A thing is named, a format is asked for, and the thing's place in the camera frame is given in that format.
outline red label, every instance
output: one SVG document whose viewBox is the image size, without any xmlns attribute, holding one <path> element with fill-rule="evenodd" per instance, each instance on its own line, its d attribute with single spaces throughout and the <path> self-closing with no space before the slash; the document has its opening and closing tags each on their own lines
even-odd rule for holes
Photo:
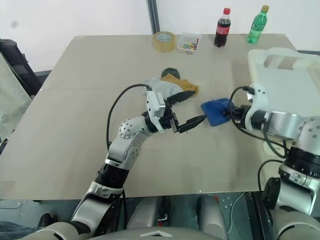
<svg viewBox="0 0 320 240">
<path fill-rule="evenodd" d="M 223 26 L 216 26 L 216 33 L 217 34 L 221 34 L 221 35 L 226 35 L 229 33 L 229 29 L 230 27 L 227 26 L 227 27 L 223 27 Z"/>
</svg>

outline table surface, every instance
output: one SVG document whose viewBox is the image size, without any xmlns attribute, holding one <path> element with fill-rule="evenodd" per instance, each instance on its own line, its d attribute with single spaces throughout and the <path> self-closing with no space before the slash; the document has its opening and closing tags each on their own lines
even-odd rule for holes
<svg viewBox="0 0 320 240">
<path fill-rule="evenodd" d="M 181 79 L 199 86 L 197 96 L 173 107 L 182 124 L 203 114 L 202 103 L 251 83 L 249 50 L 294 49 L 283 34 L 263 34 L 257 44 L 231 34 L 223 48 L 213 39 L 203 35 L 198 52 L 188 55 L 155 51 L 151 35 L 75 37 L 0 156 L 0 197 L 82 198 L 107 155 L 107 115 L 125 87 L 160 77 L 165 68 L 178 69 Z M 124 119 L 146 110 L 142 91 L 134 88 L 118 102 L 111 139 Z M 246 103 L 245 94 L 235 101 Z M 269 158 L 261 141 L 232 123 L 210 127 L 205 120 L 182 134 L 169 129 L 147 139 L 124 187 L 127 197 L 256 191 L 257 170 Z M 276 175 L 276 167 L 266 171 Z"/>
</svg>

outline yellow sock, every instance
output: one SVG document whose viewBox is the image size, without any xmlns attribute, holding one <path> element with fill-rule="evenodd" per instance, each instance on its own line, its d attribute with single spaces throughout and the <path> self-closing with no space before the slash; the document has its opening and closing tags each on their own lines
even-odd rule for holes
<svg viewBox="0 0 320 240">
<path fill-rule="evenodd" d="M 199 87 L 197 85 L 193 85 L 187 79 L 184 79 L 184 80 L 178 79 L 170 73 L 168 73 L 166 76 L 161 78 L 161 80 L 169 83 L 177 84 L 183 89 L 183 91 L 195 91 L 194 96 L 196 96 L 199 92 Z"/>
</svg>

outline green plastic bottle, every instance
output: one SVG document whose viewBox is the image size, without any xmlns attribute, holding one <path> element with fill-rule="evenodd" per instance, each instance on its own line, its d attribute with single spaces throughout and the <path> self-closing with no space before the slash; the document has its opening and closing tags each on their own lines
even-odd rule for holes
<svg viewBox="0 0 320 240">
<path fill-rule="evenodd" d="M 268 5 L 263 5 L 261 8 L 261 12 L 254 18 L 251 30 L 246 37 L 246 41 L 250 44 L 255 44 L 258 42 L 262 31 L 267 24 L 267 12 L 269 10 Z"/>
</svg>

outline white wall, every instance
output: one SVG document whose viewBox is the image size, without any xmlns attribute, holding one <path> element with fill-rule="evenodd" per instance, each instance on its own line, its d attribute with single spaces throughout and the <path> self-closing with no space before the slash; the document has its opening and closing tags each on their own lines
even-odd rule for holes
<svg viewBox="0 0 320 240">
<path fill-rule="evenodd" d="M 320 0 L 157 0 L 160 29 L 214 33 L 231 8 L 231 33 L 247 33 L 268 4 L 265 33 L 320 51 Z M 77 35 L 151 34 L 146 0 L 0 0 L 0 38 L 18 43 L 34 71 L 50 70 Z"/>
<path fill-rule="evenodd" d="M 233 34 L 250 31 L 262 5 L 269 5 L 264 33 L 286 34 L 298 50 L 320 51 L 320 0 L 157 0 L 162 31 L 215 33 L 224 8 L 231 8 Z"/>
<path fill-rule="evenodd" d="M 0 38 L 33 71 L 51 70 L 77 35 L 152 34 L 146 0 L 0 0 Z"/>
</svg>

